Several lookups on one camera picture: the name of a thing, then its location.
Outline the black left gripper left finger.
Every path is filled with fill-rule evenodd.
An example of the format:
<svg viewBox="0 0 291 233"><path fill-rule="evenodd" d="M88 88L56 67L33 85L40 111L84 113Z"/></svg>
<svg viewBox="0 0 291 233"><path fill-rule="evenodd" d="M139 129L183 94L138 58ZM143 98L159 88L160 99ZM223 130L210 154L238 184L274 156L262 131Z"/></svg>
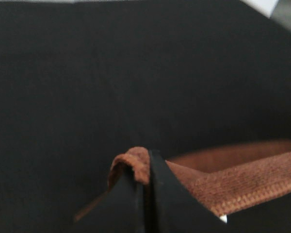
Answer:
<svg viewBox="0 0 291 233"><path fill-rule="evenodd" d="M112 190L72 228L74 233L144 233L143 185L124 169Z"/></svg>

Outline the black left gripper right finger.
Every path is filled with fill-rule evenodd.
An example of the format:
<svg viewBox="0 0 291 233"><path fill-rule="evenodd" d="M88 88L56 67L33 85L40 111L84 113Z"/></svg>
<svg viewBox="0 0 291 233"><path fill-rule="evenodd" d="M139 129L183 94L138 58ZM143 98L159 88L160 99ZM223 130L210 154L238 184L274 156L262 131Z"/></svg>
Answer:
<svg viewBox="0 0 291 233"><path fill-rule="evenodd" d="M227 226L200 204L161 157L151 150L150 177L159 233L226 233Z"/></svg>

